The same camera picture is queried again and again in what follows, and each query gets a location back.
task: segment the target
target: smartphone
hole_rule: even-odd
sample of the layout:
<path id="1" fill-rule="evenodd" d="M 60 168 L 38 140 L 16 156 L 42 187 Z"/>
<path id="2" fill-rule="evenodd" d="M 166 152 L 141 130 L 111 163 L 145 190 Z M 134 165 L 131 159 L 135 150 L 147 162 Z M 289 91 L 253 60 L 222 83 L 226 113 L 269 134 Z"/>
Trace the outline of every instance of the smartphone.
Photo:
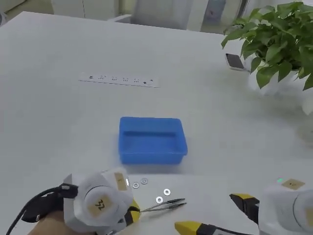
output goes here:
<path id="1" fill-rule="evenodd" d="M 241 62 L 239 55 L 233 55 L 233 54 L 226 53 L 226 61 L 228 63 L 228 66 L 232 70 L 239 70 L 239 71 L 245 70 L 245 67 L 244 67 L 243 63 Z"/>

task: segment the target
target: label sticker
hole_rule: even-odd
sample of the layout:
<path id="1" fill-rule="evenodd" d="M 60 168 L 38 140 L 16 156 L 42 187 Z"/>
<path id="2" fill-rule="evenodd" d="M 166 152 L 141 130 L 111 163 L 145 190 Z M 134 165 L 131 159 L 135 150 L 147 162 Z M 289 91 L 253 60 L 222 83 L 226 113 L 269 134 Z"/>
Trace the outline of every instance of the label sticker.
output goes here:
<path id="1" fill-rule="evenodd" d="M 310 227 L 313 227 L 313 208 L 307 208 L 305 210 L 307 222 Z"/>
<path id="2" fill-rule="evenodd" d="M 114 173 L 114 175 L 115 175 L 118 190 L 127 191 L 126 182 L 125 182 L 123 174 L 116 172 Z"/>
<path id="3" fill-rule="evenodd" d="M 305 185 L 305 183 L 303 183 L 299 180 L 294 180 L 294 179 L 287 180 L 286 182 L 284 182 L 282 184 L 282 186 L 284 186 L 286 188 L 290 188 L 292 190 L 298 190 L 299 188 L 301 188 L 304 185 Z"/>
<path id="4" fill-rule="evenodd" d="M 111 206 L 112 206 L 111 199 L 107 195 L 103 195 L 94 204 L 88 207 L 88 211 L 90 212 L 92 217 L 96 218 Z"/>

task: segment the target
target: human hand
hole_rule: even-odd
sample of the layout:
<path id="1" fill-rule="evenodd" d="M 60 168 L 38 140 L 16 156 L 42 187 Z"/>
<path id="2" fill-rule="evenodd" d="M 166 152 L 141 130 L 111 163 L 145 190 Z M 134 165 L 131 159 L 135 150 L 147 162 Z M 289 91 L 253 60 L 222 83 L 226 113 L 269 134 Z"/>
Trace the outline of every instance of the human hand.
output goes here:
<path id="1" fill-rule="evenodd" d="M 28 235 L 94 235 L 77 233 L 66 226 L 63 211 L 56 211 L 41 219 Z"/>

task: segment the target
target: white robotic hand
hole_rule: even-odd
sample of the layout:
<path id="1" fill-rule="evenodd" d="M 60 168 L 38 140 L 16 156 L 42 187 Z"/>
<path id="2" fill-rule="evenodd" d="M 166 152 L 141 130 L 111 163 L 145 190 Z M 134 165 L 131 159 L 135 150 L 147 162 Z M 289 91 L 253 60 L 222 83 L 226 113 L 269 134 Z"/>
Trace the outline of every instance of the white robotic hand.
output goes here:
<path id="1" fill-rule="evenodd" d="M 69 175 L 64 183 L 78 186 L 73 199 L 64 199 L 64 220 L 79 233 L 114 234 L 126 227 L 124 216 L 133 202 L 126 170 L 117 168 L 89 177 Z"/>
<path id="2" fill-rule="evenodd" d="M 312 235 L 313 190 L 290 179 L 266 189 L 260 198 L 260 235 Z"/>

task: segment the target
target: chair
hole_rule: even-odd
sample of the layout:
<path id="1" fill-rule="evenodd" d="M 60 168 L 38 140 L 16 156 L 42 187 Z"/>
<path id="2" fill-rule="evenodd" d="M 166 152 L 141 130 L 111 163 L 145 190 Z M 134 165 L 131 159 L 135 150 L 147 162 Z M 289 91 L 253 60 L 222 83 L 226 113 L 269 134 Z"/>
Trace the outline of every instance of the chair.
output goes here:
<path id="1" fill-rule="evenodd" d="M 109 21 L 186 30 L 194 0 L 137 0 L 134 13 Z"/>

